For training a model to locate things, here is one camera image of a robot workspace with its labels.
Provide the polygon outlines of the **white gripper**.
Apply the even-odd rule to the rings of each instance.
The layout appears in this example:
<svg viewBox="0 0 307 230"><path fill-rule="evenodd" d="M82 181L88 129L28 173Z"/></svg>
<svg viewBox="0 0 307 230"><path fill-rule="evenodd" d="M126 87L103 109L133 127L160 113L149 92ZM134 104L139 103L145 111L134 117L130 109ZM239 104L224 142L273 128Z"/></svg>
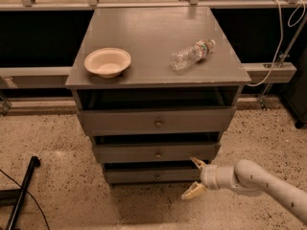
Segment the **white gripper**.
<svg viewBox="0 0 307 230"><path fill-rule="evenodd" d="M219 190L220 187L217 182L216 165L206 165L202 160L192 157L191 161L201 171L201 183L195 181L191 186L181 195L183 200L192 199L194 197L202 195L206 188L209 190Z"/></svg>

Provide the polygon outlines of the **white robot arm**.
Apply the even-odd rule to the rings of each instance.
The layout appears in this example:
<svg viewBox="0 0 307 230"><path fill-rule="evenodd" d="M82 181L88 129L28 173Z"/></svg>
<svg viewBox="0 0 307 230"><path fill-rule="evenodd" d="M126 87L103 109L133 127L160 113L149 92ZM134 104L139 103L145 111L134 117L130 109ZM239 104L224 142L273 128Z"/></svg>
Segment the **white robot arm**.
<svg viewBox="0 0 307 230"><path fill-rule="evenodd" d="M303 224L307 224L307 193L267 172L257 163L242 159L233 166L206 165L202 160L191 160L201 171L182 195L183 200L203 194L206 190L228 189L238 195L267 194Z"/></svg>

